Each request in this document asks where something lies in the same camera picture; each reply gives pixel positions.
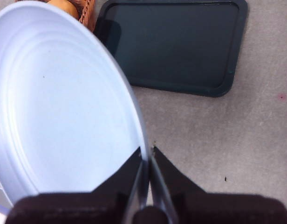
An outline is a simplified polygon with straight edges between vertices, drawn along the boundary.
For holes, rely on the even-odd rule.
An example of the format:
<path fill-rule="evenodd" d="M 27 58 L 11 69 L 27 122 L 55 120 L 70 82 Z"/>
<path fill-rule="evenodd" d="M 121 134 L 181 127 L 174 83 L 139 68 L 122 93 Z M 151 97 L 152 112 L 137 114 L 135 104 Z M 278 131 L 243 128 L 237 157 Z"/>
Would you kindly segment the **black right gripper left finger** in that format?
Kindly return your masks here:
<path fill-rule="evenodd" d="M 122 224 L 134 203 L 142 177 L 143 160 L 138 148 L 106 181 L 91 192 L 52 193 L 19 200 L 7 224 Z"/>

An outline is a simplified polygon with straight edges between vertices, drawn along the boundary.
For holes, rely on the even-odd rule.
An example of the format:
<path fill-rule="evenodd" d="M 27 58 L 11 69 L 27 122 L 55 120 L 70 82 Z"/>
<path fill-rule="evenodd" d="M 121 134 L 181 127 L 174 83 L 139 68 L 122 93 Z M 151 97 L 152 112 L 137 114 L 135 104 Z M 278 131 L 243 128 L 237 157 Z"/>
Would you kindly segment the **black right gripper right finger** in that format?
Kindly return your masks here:
<path fill-rule="evenodd" d="M 150 181 L 154 204 L 172 224 L 287 224 L 287 209 L 274 198 L 207 193 L 153 147 Z"/>

